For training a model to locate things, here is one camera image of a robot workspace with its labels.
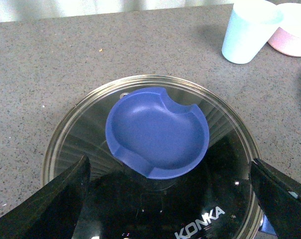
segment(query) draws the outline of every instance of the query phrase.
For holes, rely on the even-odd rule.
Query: white curtain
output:
[[[231,3],[233,0],[0,0],[0,22]]]

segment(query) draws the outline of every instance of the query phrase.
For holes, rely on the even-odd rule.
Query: paper cup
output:
[[[265,0],[237,1],[224,37],[222,54],[236,64],[250,62],[283,21],[283,13]]]

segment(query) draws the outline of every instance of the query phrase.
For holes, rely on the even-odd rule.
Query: light blue cup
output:
[[[240,0],[232,10],[222,54],[236,64],[250,62],[279,28],[284,15],[265,0]]]

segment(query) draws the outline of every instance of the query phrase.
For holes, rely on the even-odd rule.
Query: pink cup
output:
[[[268,43],[283,54],[301,57],[301,4],[284,3],[278,7],[284,20]]]

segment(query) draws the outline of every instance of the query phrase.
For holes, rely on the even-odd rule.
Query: konka logo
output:
[[[220,214],[225,214],[224,210],[220,207],[215,207],[215,216],[213,216],[214,209],[211,209],[210,213],[202,214],[203,221],[197,219],[192,223],[189,223],[184,228],[180,230],[180,232],[175,232],[175,236],[177,239],[187,239],[196,234],[198,231],[202,230],[201,225],[208,226],[211,224],[211,220],[217,220]]]

